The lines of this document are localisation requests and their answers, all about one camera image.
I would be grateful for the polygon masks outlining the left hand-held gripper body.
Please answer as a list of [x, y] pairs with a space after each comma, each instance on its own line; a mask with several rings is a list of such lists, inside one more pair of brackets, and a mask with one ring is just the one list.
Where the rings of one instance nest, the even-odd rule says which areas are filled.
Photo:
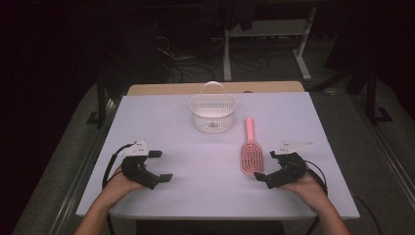
[[160, 178], [146, 169], [145, 161], [150, 151], [145, 140], [135, 142], [120, 152], [122, 156], [121, 170], [123, 175], [149, 189], [155, 189]]

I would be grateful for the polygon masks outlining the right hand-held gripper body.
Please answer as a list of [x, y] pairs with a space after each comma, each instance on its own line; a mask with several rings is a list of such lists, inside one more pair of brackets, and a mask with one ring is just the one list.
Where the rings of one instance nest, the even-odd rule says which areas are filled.
[[275, 150], [276, 154], [281, 156], [277, 160], [280, 169], [267, 175], [265, 181], [267, 187], [269, 189], [278, 188], [302, 178], [307, 171], [307, 166], [298, 151], [312, 145], [312, 142], [283, 141]]

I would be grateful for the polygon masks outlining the pink hairbrush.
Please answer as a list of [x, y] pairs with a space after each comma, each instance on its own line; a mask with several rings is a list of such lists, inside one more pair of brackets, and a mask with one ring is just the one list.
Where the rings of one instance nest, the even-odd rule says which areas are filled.
[[263, 172], [263, 156], [260, 145], [254, 140], [254, 119], [245, 120], [247, 141], [241, 148], [241, 170], [243, 173], [253, 175]]

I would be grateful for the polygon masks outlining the white perforated plastic basket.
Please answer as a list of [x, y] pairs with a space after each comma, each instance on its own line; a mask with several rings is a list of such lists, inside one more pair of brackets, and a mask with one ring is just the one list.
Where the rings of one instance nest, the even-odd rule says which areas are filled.
[[237, 102], [217, 81], [205, 83], [199, 94], [190, 99], [195, 127], [207, 134], [228, 131], [234, 124]]

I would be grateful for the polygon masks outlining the person's left hand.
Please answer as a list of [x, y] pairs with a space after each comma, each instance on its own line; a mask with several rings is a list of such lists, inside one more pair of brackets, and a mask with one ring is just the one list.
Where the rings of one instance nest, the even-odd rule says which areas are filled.
[[126, 195], [143, 188], [143, 185], [124, 176], [122, 169], [119, 166], [108, 181], [107, 185], [104, 187], [101, 193], [101, 198], [104, 200], [107, 206], [113, 208], [116, 203]]

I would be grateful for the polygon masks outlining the person's right hand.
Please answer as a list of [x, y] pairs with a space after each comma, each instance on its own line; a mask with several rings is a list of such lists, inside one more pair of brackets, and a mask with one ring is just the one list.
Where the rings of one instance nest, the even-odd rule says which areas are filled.
[[298, 181], [280, 186], [280, 189], [295, 193], [314, 212], [320, 211], [326, 205], [327, 195], [316, 179], [308, 172]]

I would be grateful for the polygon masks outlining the light wooden table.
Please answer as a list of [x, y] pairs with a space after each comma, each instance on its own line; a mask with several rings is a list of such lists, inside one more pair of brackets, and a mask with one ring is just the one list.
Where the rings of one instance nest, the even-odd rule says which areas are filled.
[[[304, 92], [299, 81], [222, 82], [222, 85], [228, 93]], [[128, 89], [127, 95], [199, 94], [203, 86], [202, 83], [135, 84]]]

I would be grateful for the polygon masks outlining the black metal stand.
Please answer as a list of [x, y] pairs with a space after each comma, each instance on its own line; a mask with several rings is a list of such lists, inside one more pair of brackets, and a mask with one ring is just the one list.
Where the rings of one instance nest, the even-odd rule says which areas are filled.
[[377, 76], [372, 66], [367, 68], [366, 83], [366, 116], [372, 124], [379, 122], [390, 122], [392, 117], [385, 108], [376, 106]]
[[111, 104], [112, 99], [107, 91], [104, 77], [101, 74], [97, 77], [96, 89], [97, 111], [92, 112], [89, 115], [87, 124], [96, 124], [98, 128], [102, 128], [105, 121], [108, 119], [109, 105]]

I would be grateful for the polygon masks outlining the metal floor rail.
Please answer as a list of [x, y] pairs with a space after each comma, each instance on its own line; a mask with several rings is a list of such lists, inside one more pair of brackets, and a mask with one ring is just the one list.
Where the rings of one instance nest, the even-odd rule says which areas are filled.
[[352, 96], [351, 102], [355, 106], [360, 117], [363, 119], [367, 128], [376, 140], [379, 148], [382, 150], [385, 161], [389, 166], [394, 178], [400, 186], [411, 208], [415, 211], [415, 183], [410, 179], [408, 173], [399, 161], [392, 146], [387, 141], [386, 136], [381, 132], [376, 122], [372, 121], [367, 115], [364, 104], [357, 97]]
[[70, 222], [78, 219], [77, 207], [114, 119], [113, 100], [93, 105], [86, 99], [80, 102], [48, 164], [51, 190], [59, 199], [47, 235], [70, 234]]

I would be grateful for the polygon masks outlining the white metal desk frame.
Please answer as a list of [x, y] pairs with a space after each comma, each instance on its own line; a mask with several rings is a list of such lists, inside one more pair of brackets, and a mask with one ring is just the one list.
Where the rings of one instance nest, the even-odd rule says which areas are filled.
[[311, 75], [308, 71], [306, 63], [302, 57], [310, 30], [313, 25], [313, 20], [317, 8], [311, 7], [308, 11], [308, 16], [304, 19], [293, 20], [271, 20], [271, 21], [254, 21], [253, 27], [250, 30], [243, 31], [239, 26], [235, 26], [232, 30], [224, 32], [224, 56], [223, 56], [223, 72], [224, 80], [232, 80], [230, 56], [229, 56], [229, 41], [236, 37], [263, 37], [263, 36], [299, 36], [300, 43], [297, 48], [293, 50], [293, 55], [296, 59], [300, 74], [304, 80], [310, 80]]

